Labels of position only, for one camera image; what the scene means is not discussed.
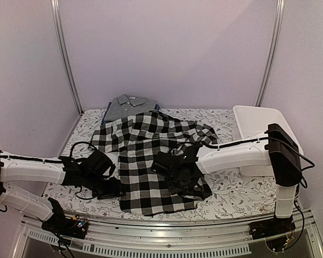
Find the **black white checkered shirt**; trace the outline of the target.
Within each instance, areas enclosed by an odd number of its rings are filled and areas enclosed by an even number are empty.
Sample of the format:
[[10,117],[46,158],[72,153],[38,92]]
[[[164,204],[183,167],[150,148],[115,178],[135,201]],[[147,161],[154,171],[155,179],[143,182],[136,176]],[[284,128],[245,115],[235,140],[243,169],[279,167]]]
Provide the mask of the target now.
[[165,177],[151,170],[153,158],[181,143],[204,141],[215,145],[214,129],[198,121],[182,121],[159,111],[149,111],[121,118],[100,126],[91,138],[98,150],[118,154],[117,171],[125,195],[120,200],[124,212],[153,216],[192,210],[211,196],[204,177],[203,191],[196,195],[171,195]]

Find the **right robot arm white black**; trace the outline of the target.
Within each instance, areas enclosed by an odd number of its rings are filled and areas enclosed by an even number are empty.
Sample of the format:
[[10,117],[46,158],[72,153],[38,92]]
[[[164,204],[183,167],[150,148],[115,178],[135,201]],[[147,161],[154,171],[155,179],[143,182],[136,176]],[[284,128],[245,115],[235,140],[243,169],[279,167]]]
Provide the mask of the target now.
[[268,221],[271,234],[287,228],[292,216],[296,188],[305,184],[303,171],[315,164],[301,153],[297,143],[276,123],[252,138],[211,145],[204,141],[181,143],[159,153],[171,194],[196,195],[203,191],[199,179],[219,170],[241,167],[270,167],[277,187],[274,218]]

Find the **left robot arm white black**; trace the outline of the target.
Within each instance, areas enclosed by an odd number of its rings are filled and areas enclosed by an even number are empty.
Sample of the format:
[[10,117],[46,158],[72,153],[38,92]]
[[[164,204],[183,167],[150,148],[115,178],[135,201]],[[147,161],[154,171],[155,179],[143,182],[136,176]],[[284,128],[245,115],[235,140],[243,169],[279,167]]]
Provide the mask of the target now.
[[113,177],[115,164],[95,149],[88,157],[75,159],[71,154],[54,158],[13,155],[0,147],[0,205],[48,223],[57,233],[69,229],[69,221],[55,199],[44,199],[14,186],[13,181],[53,183],[87,188],[93,199],[109,199],[124,195],[121,181]]

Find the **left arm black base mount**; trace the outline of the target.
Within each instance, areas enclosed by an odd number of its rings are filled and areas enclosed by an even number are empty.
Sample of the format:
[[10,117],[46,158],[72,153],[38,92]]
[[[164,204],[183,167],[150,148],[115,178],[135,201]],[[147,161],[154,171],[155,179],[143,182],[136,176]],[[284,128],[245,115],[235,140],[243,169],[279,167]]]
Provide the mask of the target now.
[[88,231],[88,221],[78,217],[67,218],[65,215],[53,214],[48,220],[42,222],[43,230],[57,235],[84,239]]

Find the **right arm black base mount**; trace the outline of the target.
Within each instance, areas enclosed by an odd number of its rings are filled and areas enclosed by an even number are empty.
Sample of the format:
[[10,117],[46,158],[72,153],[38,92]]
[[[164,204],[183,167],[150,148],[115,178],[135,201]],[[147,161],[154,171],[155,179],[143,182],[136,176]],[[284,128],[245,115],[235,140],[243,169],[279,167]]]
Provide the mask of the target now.
[[293,233],[295,229],[293,216],[288,218],[277,218],[274,216],[270,219],[255,221],[249,224],[249,234],[254,240]]

